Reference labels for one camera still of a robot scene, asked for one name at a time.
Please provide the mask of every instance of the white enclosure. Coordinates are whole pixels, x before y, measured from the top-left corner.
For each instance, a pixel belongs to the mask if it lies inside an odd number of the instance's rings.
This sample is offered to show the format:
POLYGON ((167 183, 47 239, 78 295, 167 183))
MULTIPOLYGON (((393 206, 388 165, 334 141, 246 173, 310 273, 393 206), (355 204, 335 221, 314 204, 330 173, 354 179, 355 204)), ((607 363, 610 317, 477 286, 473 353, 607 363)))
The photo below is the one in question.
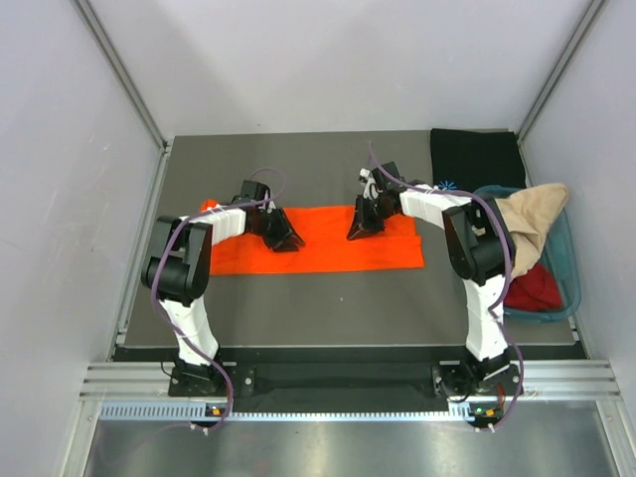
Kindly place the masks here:
MULTIPOLYGON (((87 365, 111 344, 165 152, 159 134, 518 132, 583 13, 603 2, 10 3, 0 30, 0 366, 11 377, 0 473, 45 476, 63 459, 87 365), (92 5, 101 42, 78 5, 92 5)), ((522 151, 534 182, 570 187, 575 318, 636 418, 636 5, 604 3, 522 151)))

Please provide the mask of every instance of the folded black fabric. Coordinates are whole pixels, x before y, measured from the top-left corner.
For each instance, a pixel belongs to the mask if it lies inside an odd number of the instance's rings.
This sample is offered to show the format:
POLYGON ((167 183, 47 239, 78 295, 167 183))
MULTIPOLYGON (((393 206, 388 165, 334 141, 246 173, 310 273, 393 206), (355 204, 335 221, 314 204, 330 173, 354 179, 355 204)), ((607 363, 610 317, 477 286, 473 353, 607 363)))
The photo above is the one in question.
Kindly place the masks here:
POLYGON ((482 186, 526 187, 526 171, 513 132, 430 132, 433 182, 473 192, 482 186))

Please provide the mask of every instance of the orange towel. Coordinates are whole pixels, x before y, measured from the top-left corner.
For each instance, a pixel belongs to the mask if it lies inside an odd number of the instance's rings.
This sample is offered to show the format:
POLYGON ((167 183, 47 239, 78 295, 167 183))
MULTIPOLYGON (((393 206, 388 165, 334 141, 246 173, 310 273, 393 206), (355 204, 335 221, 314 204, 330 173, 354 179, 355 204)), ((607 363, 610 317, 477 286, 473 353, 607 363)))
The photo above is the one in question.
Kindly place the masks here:
MULTIPOLYGON (((206 201, 201 210, 214 207, 206 201)), ((286 207, 285 213, 306 245, 298 251, 274 252, 261 237, 245 234, 212 248, 211 275, 321 273, 423 268, 421 237, 411 217, 393 216, 385 231, 348 241, 353 206, 286 207)))

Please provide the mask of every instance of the blue sticker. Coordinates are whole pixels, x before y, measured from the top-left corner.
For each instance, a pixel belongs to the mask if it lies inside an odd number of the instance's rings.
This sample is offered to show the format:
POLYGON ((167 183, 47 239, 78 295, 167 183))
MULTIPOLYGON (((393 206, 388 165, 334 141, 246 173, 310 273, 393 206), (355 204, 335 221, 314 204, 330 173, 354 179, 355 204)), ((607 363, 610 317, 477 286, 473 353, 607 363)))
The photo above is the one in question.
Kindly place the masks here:
POLYGON ((442 191, 454 191, 455 189, 457 189, 457 186, 452 181, 441 181, 439 184, 437 184, 437 187, 442 191))

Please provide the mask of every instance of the blue laundry basket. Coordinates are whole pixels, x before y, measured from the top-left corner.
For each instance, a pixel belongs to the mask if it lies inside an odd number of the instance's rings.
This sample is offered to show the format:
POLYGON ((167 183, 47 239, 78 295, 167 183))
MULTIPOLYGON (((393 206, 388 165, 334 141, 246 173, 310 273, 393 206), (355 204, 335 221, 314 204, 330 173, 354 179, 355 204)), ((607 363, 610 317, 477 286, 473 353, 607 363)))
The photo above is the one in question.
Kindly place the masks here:
MULTIPOLYGON (((510 187, 486 186, 478 189, 476 194, 485 197, 506 198, 519 190, 510 187)), ((539 263, 555 278, 563 303, 562 309, 538 313, 504 308, 506 318, 526 323, 556 323, 566 320, 578 309, 580 284, 574 245, 565 210, 559 214, 548 232, 546 246, 539 263)))

